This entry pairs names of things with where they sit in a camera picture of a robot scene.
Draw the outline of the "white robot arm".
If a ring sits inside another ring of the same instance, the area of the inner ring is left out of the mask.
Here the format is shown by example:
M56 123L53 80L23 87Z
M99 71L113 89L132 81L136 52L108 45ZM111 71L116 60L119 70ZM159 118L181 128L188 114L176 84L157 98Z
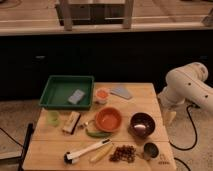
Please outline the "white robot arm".
M200 62L172 69L166 74L166 86L157 95L165 126L176 116L173 107L183 104L185 100L213 113L213 88L205 84L207 78L208 69Z

